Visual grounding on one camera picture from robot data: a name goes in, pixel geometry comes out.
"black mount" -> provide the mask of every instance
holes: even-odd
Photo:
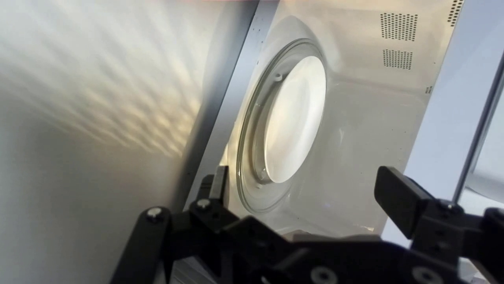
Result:
[[[138,215],[111,277],[113,284],[152,282],[158,261],[165,279],[177,258],[196,257],[217,282],[313,284],[456,284],[458,258],[470,258],[489,280],[504,282],[504,211],[466,214],[461,206],[433,198],[390,167],[379,167],[374,197],[410,247],[349,236],[329,241],[286,241],[248,215],[237,219],[221,206],[225,170],[188,211],[149,208]]]

